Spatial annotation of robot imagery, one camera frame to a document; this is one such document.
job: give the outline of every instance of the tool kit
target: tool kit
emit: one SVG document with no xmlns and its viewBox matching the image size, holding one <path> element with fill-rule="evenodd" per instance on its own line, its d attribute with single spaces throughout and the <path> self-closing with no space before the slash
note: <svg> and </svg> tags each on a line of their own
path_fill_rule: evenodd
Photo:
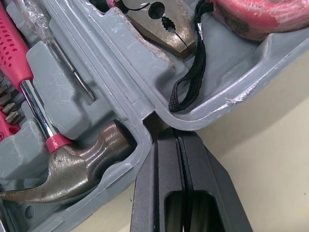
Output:
<svg viewBox="0 0 309 232">
<path fill-rule="evenodd" d="M 136 179 L 149 115 L 204 128 L 306 52 L 307 1 L 264 2 L 2 0 L 0 230 L 72 230 Z"/>
</svg>

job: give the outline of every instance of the plastic wrap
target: plastic wrap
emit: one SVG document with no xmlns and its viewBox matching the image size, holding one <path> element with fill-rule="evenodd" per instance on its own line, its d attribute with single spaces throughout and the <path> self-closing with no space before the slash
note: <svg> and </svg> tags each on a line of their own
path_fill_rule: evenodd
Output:
<svg viewBox="0 0 309 232">
<path fill-rule="evenodd" d="M 14 0 L 14 3 L 24 17 L 27 26 L 43 42 L 53 37 L 48 26 L 48 19 L 36 0 Z"/>
</svg>

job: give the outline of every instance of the beige surface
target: beige surface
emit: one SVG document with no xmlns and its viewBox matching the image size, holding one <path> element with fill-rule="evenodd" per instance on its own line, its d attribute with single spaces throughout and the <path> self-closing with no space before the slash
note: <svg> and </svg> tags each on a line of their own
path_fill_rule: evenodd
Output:
<svg viewBox="0 0 309 232">
<path fill-rule="evenodd" d="M 309 231 L 309 53 L 198 134 L 230 173 L 255 232 Z M 133 191 L 74 232 L 128 232 Z"/>
</svg>

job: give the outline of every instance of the pink handle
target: pink handle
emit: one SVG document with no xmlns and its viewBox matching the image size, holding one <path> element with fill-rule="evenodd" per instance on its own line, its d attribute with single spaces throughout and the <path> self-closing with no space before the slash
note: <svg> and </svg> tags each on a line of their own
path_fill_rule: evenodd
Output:
<svg viewBox="0 0 309 232">
<path fill-rule="evenodd" d="M 3 107 L 0 106 L 0 143 L 7 137 L 19 132 L 20 127 L 18 125 L 9 125 L 6 121 L 6 115 L 2 111 Z"/>
<path fill-rule="evenodd" d="M 55 134 L 53 137 L 50 137 L 46 140 L 46 145 L 50 154 L 52 154 L 58 148 L 69 144 L 72 144 L 71 140 L 60 133 Z"/>
<path fill-rule="evenodd" d="M 27 45 L 0 4 L 0 70 L 19 92 L 22 81 L 33 79 L 27 51 Z"/>
</svg>

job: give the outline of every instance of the pink tape measure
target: pink tape measure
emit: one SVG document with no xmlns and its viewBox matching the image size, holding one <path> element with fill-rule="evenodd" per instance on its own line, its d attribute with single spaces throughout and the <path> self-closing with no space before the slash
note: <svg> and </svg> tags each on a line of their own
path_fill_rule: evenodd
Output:
<svg viewBox="0 0 309 232">
<path fill-rule="evenodd" d="M 309 26 L 309 0 L 211 0 L 213 15 L 236 34 L 261 41 Z"/>
</svg>

